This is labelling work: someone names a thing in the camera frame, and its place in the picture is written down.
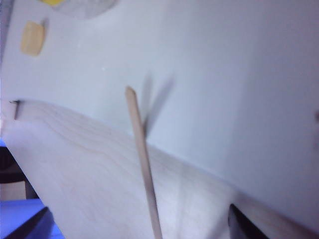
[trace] wooden stick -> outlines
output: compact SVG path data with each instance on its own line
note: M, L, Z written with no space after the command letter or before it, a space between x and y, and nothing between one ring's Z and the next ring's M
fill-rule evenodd
M136 147L139 152L142 175L144 180L144 186L146 190L146 197L149 205L149 212L151 216L152 228L155 239L162 239L161 229L160 229L160 219L158 208L156 204L156 196L154 191L154 185L152 180L152 173L150 168L150 161L148 150L146 147L145 133L142 125L142 120L139 112L138 102L136 98L136 93L131 87L126 87L126 100L128 103L128 108L131 116L131 121L133 125L133 131L135 136Z

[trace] plywood board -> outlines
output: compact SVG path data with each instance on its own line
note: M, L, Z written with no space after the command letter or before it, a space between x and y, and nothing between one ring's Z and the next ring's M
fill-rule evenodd
M2 101L1 136L67 239L153 238L134 139L70 110ZM316 239L196 167L148 146L164 239L229 239L235 203L266 235Z

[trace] blue surface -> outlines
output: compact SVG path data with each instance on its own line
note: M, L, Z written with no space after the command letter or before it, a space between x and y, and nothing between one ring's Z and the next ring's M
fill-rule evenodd
M0 202L0 239L13 232L43 207L40 199ZM56 224L54 224L51 239L64 239Z
M1 138L0 138L0 147L6 147L5 143L2 141Z

